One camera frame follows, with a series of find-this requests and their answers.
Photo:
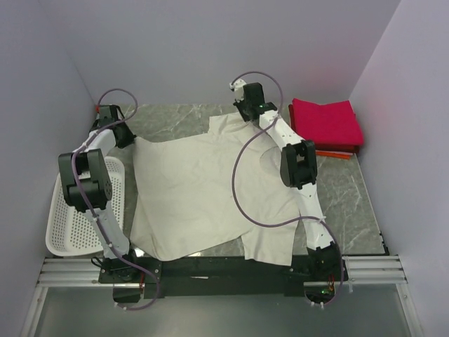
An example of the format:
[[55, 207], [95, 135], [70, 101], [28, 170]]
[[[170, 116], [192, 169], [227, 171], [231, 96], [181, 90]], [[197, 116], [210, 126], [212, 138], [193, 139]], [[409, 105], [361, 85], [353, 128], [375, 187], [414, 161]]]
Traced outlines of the cream white t-shirt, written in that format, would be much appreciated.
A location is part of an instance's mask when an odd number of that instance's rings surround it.
[[[265, 228], [239, 212], [232, 197], [237, 154], [257, 129], [238, 113], [211, 117], [207, 133], [152, 143], [135, 141], [138, 189], [131, 242], [162, 261], [175, 260], [241, 238], [244, 256], [289, 265], [297, 223]], [[277, 224], [300, 214], [281, 181], [280, 151], [269, 136], [256, 138], [236, 172], [236, 193], [254, 220]]]

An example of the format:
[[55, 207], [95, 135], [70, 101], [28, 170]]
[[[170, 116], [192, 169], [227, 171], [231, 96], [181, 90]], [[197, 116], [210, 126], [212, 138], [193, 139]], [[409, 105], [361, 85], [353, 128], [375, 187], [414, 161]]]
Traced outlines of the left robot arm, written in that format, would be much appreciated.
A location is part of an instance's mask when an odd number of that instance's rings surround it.
[[124, 282], [136, 280], [140, 264], [130, 241], [119, 227], [112, 209], [113, 185], [105, 155], [135, 141], [117, 105], [97, 105], [98, 113], [88, 139], [77, 150], [58, 157], [60, 182], [65, 202], [82, 213], [92, 225], [103, 248], [104, 258], [92, 263]]

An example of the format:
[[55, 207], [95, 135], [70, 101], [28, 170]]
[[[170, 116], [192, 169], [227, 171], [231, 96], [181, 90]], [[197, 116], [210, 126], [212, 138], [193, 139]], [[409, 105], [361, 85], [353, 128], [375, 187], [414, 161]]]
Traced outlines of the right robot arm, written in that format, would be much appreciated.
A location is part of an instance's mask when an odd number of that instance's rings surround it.
[[[326, 224], [317, 192], [318, 166], [313, 141], [296, 134], [280, 116], [274, 103], [264, 99], [262, 84], [246, 83], [242, 78], [229, 85], [234, 93], [234, 106], [244, 121], [254, 121], [259, 131], [252, 136], [237, 154], [232, 169], [232, 197], [237, 209], [246, 220], [265, 228], [284, 227], [302, 221], [309, 254], [308, 272], [317, 280], [340, 273], [344, 278], [344, 262], [335, 235]], [[269, 136], [281, 151], [280, 177], [282, 183], [294, 190], [300, 217], [277, 224], [264, 224], [252, 219], [241, 207], [236, 193], [236, 172], [239, 162], [249, 145], [261, 135]]]

